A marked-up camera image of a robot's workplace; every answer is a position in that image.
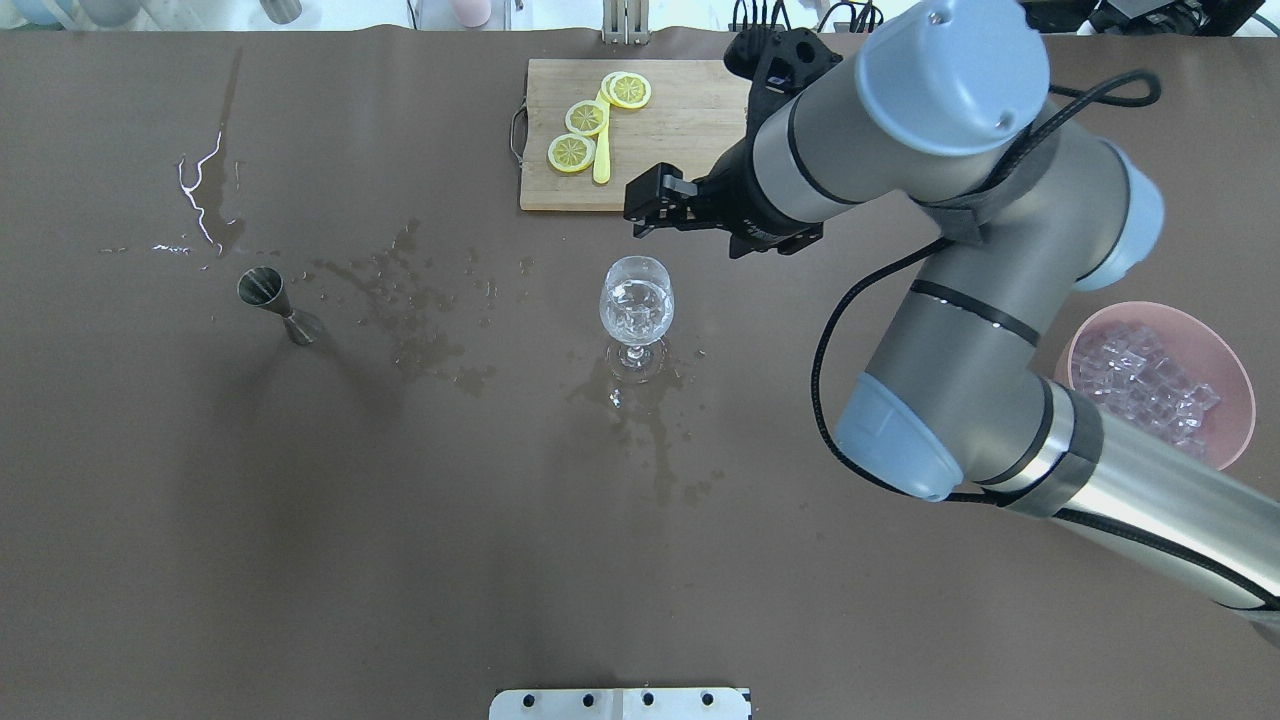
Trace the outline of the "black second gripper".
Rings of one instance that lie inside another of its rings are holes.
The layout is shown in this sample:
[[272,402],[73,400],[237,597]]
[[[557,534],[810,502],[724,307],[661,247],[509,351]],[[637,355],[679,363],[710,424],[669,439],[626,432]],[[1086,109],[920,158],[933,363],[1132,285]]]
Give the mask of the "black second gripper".
[[724,231],[732,259],[769,251],[790,256],[824,234],[822,223],[795,220],[765,197],[746,140],[727,149],[695,181],[676,165],[657,163],[625,186],[622,218],[632,223],[636,240],[659,229]]

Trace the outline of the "second grey blue robot arm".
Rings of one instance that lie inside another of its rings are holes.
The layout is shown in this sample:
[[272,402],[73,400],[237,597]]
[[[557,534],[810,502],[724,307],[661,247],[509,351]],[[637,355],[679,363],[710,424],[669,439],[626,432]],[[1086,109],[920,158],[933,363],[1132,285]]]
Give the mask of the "second grey blue robot arm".
[[792,255],[828,220],[904,192],[938,238],[833,427],[858,475],[929,502],[986,503],[1070,527],[1187,583],[1277,643],[1277,502],[1030,368],[1073,292],[1148,256],[1164,200],[1126,154],[1076,122],[1091,104],[1160,96],[1146,70],[1065,108],[1015,1],[920,1],[850,56],[810,29],[742,29],[724,53],[749,79],[748,127],[712,170],[659,163],[623,217],[718,229],[730,255]]

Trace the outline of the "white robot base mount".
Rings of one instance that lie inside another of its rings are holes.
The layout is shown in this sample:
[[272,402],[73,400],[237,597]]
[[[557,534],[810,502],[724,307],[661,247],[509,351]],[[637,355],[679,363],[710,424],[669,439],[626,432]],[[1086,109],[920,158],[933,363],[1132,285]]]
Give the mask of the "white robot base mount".
[[489,719],[751,719],[750,691],[732,687],[508,689]]

